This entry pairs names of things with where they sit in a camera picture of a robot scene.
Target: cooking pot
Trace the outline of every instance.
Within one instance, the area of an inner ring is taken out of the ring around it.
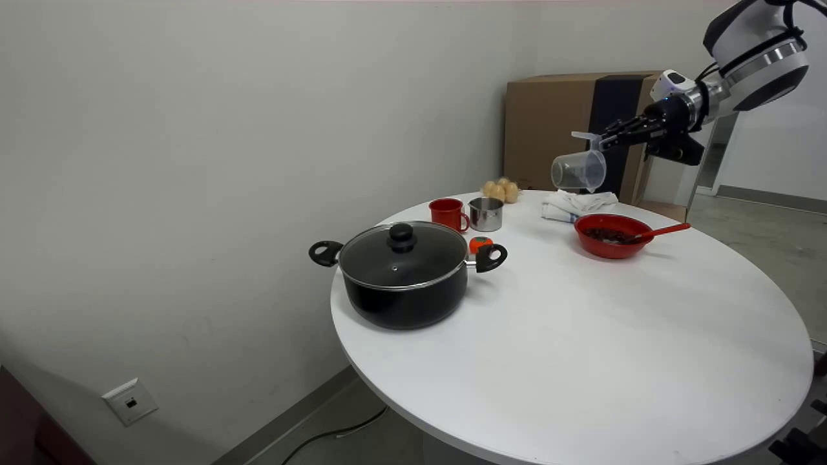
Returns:
[[[351,305],[385,329],[426,329],[449,319],[469,287],[469,263],[479,275],[506,262],[504,245],[487,245],[466,262],[466,238],[435,222],[380,225],[347,245],[324,240],[310,248],[320,267],[341,267]]]

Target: red cup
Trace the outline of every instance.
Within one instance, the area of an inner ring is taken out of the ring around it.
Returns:
[[[469,252],[471,252],[471,257],[476,257],[479,252],[491,248],[491,245],[493,245],[493,240],[479,236],[469,244]]]
[[[462,212],[462,203],[458,199],[435,199],[431,203],[431,222],[447,225],[454,234],[466,234],[471,217]]]

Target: floor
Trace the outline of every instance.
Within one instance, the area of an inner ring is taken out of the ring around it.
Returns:
[[[736,248],[765,269],[802,310],[816,344],[827,344],[827,216],[790,208],[774,208],[748,199],[695,198],[690,222]],[[324,409],[267,448],[250,465],[281,465],[281,460],[312,435],[341,430],[371,418],[382,409],[361,382],[334,395]],[[790,427],[811,433],[819,416],[806,406]],[[351,435],[312,442],[289,465],[483,465],[389,411]],[[762,448],[722,465],[778,465]]]

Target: pot lid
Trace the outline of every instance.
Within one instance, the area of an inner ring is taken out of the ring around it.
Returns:
[[[365,231],[341,257],[341,272],[373,289],[420,289],[466,267],[466,238],[435,222]]]

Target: white table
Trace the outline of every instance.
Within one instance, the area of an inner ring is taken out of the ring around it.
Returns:
[[[809,337],[757,267],[697,231],[601,262],[572,225],[540,217],[546,198],[506,208],[491,238],[510,262],[471,275],[460,310],[435,329],[368,324],[337,272],[337,334],[382,400],[491,462],[560,465],[717,462],[797,413],[811,382]],[[673,222],[624,204],[608,212]],[[422,204],[389,222],[426,217]]]

